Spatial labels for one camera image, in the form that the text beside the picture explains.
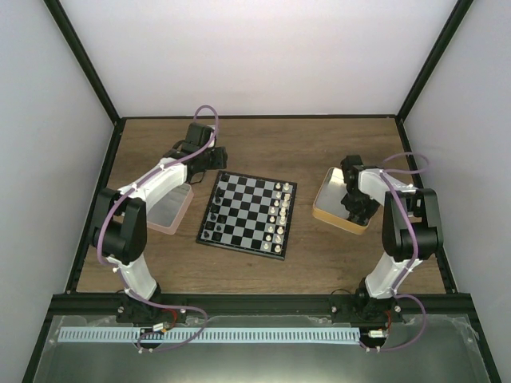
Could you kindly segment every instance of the white wall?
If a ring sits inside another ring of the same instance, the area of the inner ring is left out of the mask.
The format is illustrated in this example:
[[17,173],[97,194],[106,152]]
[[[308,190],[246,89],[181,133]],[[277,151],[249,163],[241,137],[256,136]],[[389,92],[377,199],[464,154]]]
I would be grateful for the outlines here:
[[446,252],[511,381],[511,5],[474,2],[406,120],[441,204]]
[[0,381],[69,275],[112,125],[44,2],[0,6]]
[[455,0],[62,0],[122,116],[396,113]]

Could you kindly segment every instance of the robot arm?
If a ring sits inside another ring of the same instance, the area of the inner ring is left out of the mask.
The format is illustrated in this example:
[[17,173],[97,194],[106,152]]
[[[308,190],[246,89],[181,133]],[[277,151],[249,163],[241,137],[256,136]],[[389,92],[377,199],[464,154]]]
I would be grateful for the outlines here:
[[342,163],[347,194],[341,203],[348,221],[366,226],[379,205],[383,206],[382,243],[385,252],[376,268],[361,281],[358,295],[367,299],[392,298],[405,277],[443,244],[442,225],[436,193],[404,184],[385,174],[402,206],[412,219],[418,241],[418,257],[410,264],[413,246],[398,203],[382,179],[382,169],[364,166],[360,156],[348,156]]
[[[176,143],[149,172],[130,185],[116,191],[105,188],[98,194],[89,231],[89,242],[94,247],[97,247],[101,227],[113,204],[121,195],[134,189],[115,213],[124,216],[122,222],[111,220],[103,239],[103,256],[122,273],[128,285],[127,294],[133,291],[149,300],[158,290],[143,254],[147,243],[147,214],[171,190],[190,182],[195,174],[226,168],[228,157],[225,148],[216,148],[215,141],[198,156],[169,168],[165,166],[205,146],[212,132],[213,129],[207,125],[191,123],[186,138]],[[147,180],[158,168],[161,172]]]

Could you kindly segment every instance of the wooden board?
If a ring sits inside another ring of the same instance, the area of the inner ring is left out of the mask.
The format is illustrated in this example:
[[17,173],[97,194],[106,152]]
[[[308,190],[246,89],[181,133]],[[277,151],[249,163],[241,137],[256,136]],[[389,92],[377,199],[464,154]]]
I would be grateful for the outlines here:
[[[133,182],[184,138],[190,120],[129,120],[115,159],[110,188]],[[383,249],[382,209],[364,235],[353,235],[312,217],[314,198],[332,166],[348,154],[379,164],[402,152],[392,119],[222,120],[218,145],[227,147],[228,168],[298,182],[284,262],[196,243],[216,171],[193,186],[195,197],[175,235],[149,230],[145,258],[165,292],[324,294],[355,290],[376,266]],[[407,168],[404,159],[393,167]],[[410,182],[409,176],[398,176]],[[116,275],[89,249],[78,291],[115,291]],[[434,257],[403,283],[402,292],[443,293]]]

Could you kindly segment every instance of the purple cable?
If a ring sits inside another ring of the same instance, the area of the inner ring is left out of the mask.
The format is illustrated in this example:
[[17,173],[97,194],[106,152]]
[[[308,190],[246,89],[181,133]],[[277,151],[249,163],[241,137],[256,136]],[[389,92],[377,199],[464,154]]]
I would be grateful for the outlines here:
[[[202,147],[200,148],[199,150],[197,150],[196,152],[192,153],[192,154],[189,154],[188,156],[185,156],[183,158],[180,158],[178,160],[175,160],[175,161],[172,161],[172,162],[169,162],[168,164],[166,164],[164,166],[163,169],[161,168],[156,168],[154,169],[152,172],[150,172],[146,177],[144,177],[142,180],[140,180],[137,184],[137,188],[143,186],[147,181],[149,181],[151,178],[153,178],[156,174],[164,171],[165,169],[167,168],[170,168],[176,164],[181,164],[187,160],[190,160],[191,158],[195,157],[195,156],[198,156],[199,154],[201,154],[204,150],[206,150],[209,145],[214,142],[214,140],[216,139],[216,136],[218,135],[218,130],[220,128],[220,121],[219,121],[219,117],[218,117],[218,113],[216,112],[216,110],[212,107],[212,106],[209,106],[209,105],[202,105],[200,106],[196,112],[195,112],[195,115],[193,116],[193,120],[196,121],[197,120],[197,116],[199,115],[199,112],[202,110],[202,109],[209,109],[213,112],[213,115],[215,116],[215,130],[213,131],[213,134],[209,137],[209,140],[208,142]],[[105,240],[105,233],[106,233],[106,229],[110,223],[110,220],[113,218],[113,215],[115,214],[115,212],[117,211],[117,209],[120,207],[120,205],[122,204],[122,202],[129,197],[129,195],[131,195],[136,189],[135,188],[130,188],[124,195],[122,195],[112,206],[112,208],[109,210],[108,214],[106,215],[106,218],[105,218],[105,221],[103,222],[103,225],[101,226],[101,230],[99,232],[99,238],[97,239],[97,260],[99,261],[99,263],[101,263],[102,265],[105,265],[105,266],[114,266],[117,268],[117,265],[114,264],[114,263],[111,263],[109,261],[107,261],[106,259],[104,259],[103,257],[103,241]],[[121,281],[125,287],[125,289],[129,289],[129,286],[128,286],[128,283],[126,283],[122,273],[119,274],[121,276]],[[201,308],[199,307],[193,307],[193,306],[169,306],[169,305],[161,305],[159,303],[155,303],[155,302],[151,302],[147,299],[144,299],[142,298],[140,295],[138,295],[137,293],[135,293],[134,291],[130,290],[129,291],[130,295],[135,298],[136,300],[140,301],[140,302],[143,302],[147,305],[150,305],[150,306],[153,306],[153,307],[157,307],[157,308],[160,308],[160,309],[170,309],[170,310],[181,310],[181,309],[184,309],[184,310],[192,310],[192,311],[196,311],[196,312],[199,312],[201,314],[203,314],[204,316],[204,324],[197,330],[196,333],[194,333],[190,338],[186,339],[185,341],[182,341],[181,343],[178,343],[176,345],[172,345],[172,346],[169,346],[169,347],[164,347],[164,348],[158,348],[157,349],[157,352],[161,352],[161,351],[165,351],[165,350],[168,350],[168,349],[177,349],[178,347],[181,347],[182,345],[186,345],[188,344],[189,342],[191,342],[193,339],[197,338],[206,328],[206,325],[208,323],[208,315],[206,314],[206,312],[204,310],[202,310]],[[140,341],[143,337],[139,338],[138,342],[137,342],[137,345],[139,346],[139,349],[142,349],[140,347]]]
[[[413,295],[410,295],[410,294],[396,294],[396,292],[398,290],[399,283],[405,278],[406,272],[408,271],[408,269],[410,269],[413,266],[415,260],[417,260],[417,258],[418,258],[418,243],[417,243],[417,236],[415,235],[415,232],[414,232],[414,228],[412,227],[410,219],[408,218],[408,213],[406,212],[405,208],[402,206],[402,203],[399,200],[398,193],[396,192],[396,190],[394,189],[394,187],[392,186],[390,181],[386,178],[385,174],[389,174],[389,173],[400,173],[400,174],[419,174],[419,173],[423,173],[423,172],[427,171],[428,168],[430,167],[430,161],[423,154],[414,153],[414,152],[404,152],[404,153],[394,154],[393,156],[390,156],[390,157],[384,159],[382,163],[384,164],[384,163],[386,163],[386,162],[388,162],[390,160],[393,160],[394,158],[401,157],[401,156],[417,156],[417,157],[421,157],[426,162],[426,166],[424,168],[421,168],[421,169],[418,169],[418,170],[384,169],[380,173],[380,176],[382,177],[383,182],[385,182],[386,186],[389,188],[390,194],[392,195],[392,197],[396,201],[396,204],[398,205],[399,212],[401,213],[401,215],[402,215],[402,217],[403,217],[403,219],[405,221],[406,228],[408,229],[408,232],[410,233],[410,237],[411,237],[411,240],[412,240],[412,247],[414,248],[414,252],[412,254],[412,258],[406,264],[406,268],[403,269],[401,274],[399,274],[399,276],[396,278],[396,280],[394,281],[394,283],[392,284],[390,289],[392,291],[392,295],[394,296],[394,298],[396,298],[396,299],[408,298],[408,299],[412,299],[414,302],[416,302],[418,304],[418,306],[419,306],[419,308],[421,309],[421,312],[422,312],[422,326],[421,326],[421,329],[419,330],[419,332],[417,333],[417,335],[415,335],[407,343],[403,343],[402,345],[397,345],[395,347],[390,347],[388,349],[380,349],[379,350],[380,352],[397,351],[397,350],[400,350],[400,349],[404,349],[404,348],[408,347],[409,345],[413,345],[422,336],[422,334],[426,330],[426,319],[427,319],[427,317],[426,317],[426,308],[424,307],[422,302],[420,300],[418,300],[417,297],[414,297]],[[364,345],[361,342],[360,342],[360,346],[362,346],[365,349],[371,349],[371,348],[367,347],[366,345]]]

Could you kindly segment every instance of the purple wire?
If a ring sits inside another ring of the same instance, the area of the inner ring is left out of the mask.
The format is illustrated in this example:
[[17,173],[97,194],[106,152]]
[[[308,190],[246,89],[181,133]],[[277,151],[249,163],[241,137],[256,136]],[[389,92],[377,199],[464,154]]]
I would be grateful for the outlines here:
[[[204,150],[206,150],[212,142],[214,142],[214,140],[216,139],[216,136],[218,135],[218,130],[220,128],[220,120],[219,120],[219,117],[218,117],[218,113],[216,112],[216,110],[212,106],[210,106],[210,105],[202,105],[202,106],[200,106],[196,110],[195,115],[193,116],[193,120],[194,121],[197,120],[197,116],[199,115],[199,112],[202,109],[209,109],[209,110],[211,110],[213,112],[213,115],[215,116],[215,130],[213,131],[213,134],[209,137],[208,142],[202,148],[197,150],[196,152],[194,152],[192,154],[189,154],[188,156],[185,156],[185,157],[180,158],[178,160],[169,162],[168,164],[166,164],[164,166],[163,169],[161,169],[161,168],[154,169],[146,177],[144,177],[142,180],[140,180],[137,183],[137,188],[143,186],[147,181],[152,179],[156,174],[162,172],[163,170],[168,169],[168,168],[170,168],[170,167],[172,167],[172,166],[174,166],[176,164],[181,164],[181,163],[183,163],[183,162],[185,162],[187,160],[190,160],[191,158],[193,158],[195,156],[198,156]],[[106,259],[104,259],[104,257],[103,257],[103,241],[105,240],[106,229],[107,229],[107,227],[108,227],[108,225],[110,223],[110,220],[113,218],[113,215],[115,214],[117,209],[120,207],[120,205],[123,203],[123,201],[125,199],[127,199],[129,197],[129,195],[131,195],[135,190],[136,190],[135,188],[130,188],[124,195],[122,195],[113,204],[112,208],[109,210],[108,214],[106,215],[106,218],[105,218],[105,221],[103,222],[103,225],[101,226],[100,233],[99,233],[99,238],[97,239],[97,260],[102,265],[117,267],[117,265],[115,265],[114,263],[111,263],[111,262],[107,261]],[[123,277],[122,273],[119,273],[119,275],[121,276],[121,281],[122,281],[125,289],[129,289],[128,283],[125,281],[125,278]],[[181,309],[183,309],[183,310],[192,310],[192,311],[199,312],[199,313],[201,313],[204,316],[204,324],[190,338],[188,338],[185,341],[182,341],[181,343],[178,343],[176,345],[172,345],[172,346],[164,347],[164,348],[160,348],[159,347],[157,350],[155,350],[157,352],[166,351],[166,350],[169,350],[169,349],[177,349],[178,347],[186,345],[189,342],[191,342],[193,339],[197,338],[206,328],[206,325],[208,323],[208,314],[206,313],[206,311],[202,310],[199,307],[161,305],[160,303],[151,302],[151,301],[149,301],[149,300],[147,300],[145,298],[142,298],[140,295],[138,295],[137,293],[135,293],[132,290],[130,290],[129,293],[136,300],[138,300],[140,302],[143,302],[143,303],[145,303],[147,305],[153,306],[153,307],[157,307],[157,308],[160,308],[160,309],[170,309],[170,310],[181,310]],[[139,338],[139,340],[137,342],[137,345],[139,346],[139,349],[141,349],[140,348],[140,341],[141,341],[142,338],[143,337]]]
[[[414,302],[416,302],[418,304],[418,306],[419,306],[419,308],[421,309],[421,312],[422,312],[422,326],[421,326],[421,329],[419,330],[419,332],[417,333],[417,335],[415,335],[415,337],[413,337],[408,342],[403,343],[402,345],[397,345],[395,347],[390,347],[388,349],[380,349],[381,352],[397,351],[397,350],[400,350],[400,349],[404,349],[404,348],[408,347],[409,345],[413,345],[422,336],[422,334],[424,334],[424,331],[426,330],[426,319],[427,319],[426,308],[424,307],[422,302],[417,297],[414,297],[411,294],[396,294],[396,292],[398,290],[399,283],[405,278],[406,272],[408,271],[408,269],[410,269],[413,266],[414,262],[418,258],[418,243],[417,243],[417,236],[415,235],[414,228],[412,226],[412,223],[410,222],[410,219],[408,218],[408,213],[406,212],[405,208],[402,206],[402,203],[399,200],[398,193],[396,192],[396,190],[394,189],[394,187],[392,186],[390,181],[386,178],[386,174],[388,174],[388,173],[400,173],[400,174],[419,174],[419,173],[423,173],[423,172],[425,172],[426,170],[429,169],[430,161],[423,154],[414,153],[414,152],[403,152],[403,153],[394,154],[393,156],[390,156],[390,157],[384,159],[382,163],[384,164],[384,163],[386,163],[386,162],[388,162],[390,160],[393,160],[394,158],[398,158],[398,157],[402,157],[402,156],[417,156],[417,157],[421,157],[426,162],[426,166],[424,168],[420,168],[418,170],[383,169],[382,172],[380,173],[380,176],[382,177],[383,182],[385,182],[386,186],[389,188],[389,191],[390,191],[390,194],[392,195],[392,198],[394,198],[394,200],[396,201],[396,204],[398,205],[399,212],[401,213],[401,215],[402,215],[402,217],[403,217],[403,219],[405,221],[406,229],[408,229],[408,232],[410,233],[410,238],[412,240],[412,247],[414,249],[414,252],[412,254],[412,258],[406,264],[406,268],[403,269],[401,271],[401,273],[399,274],[399,276],[396,278],[396,280],[394,281],[394,283],[392,284],[390,289],[392,291],[392,295],[394,296],[394,298],[396,298],[396,299],[408,298],[408,299],[412,299]],[[366,345],[364,345],[361,342],[360,342],[360,345],[363,348],[365,348],[365,349],[371,349],[371,348],[367,347]]]

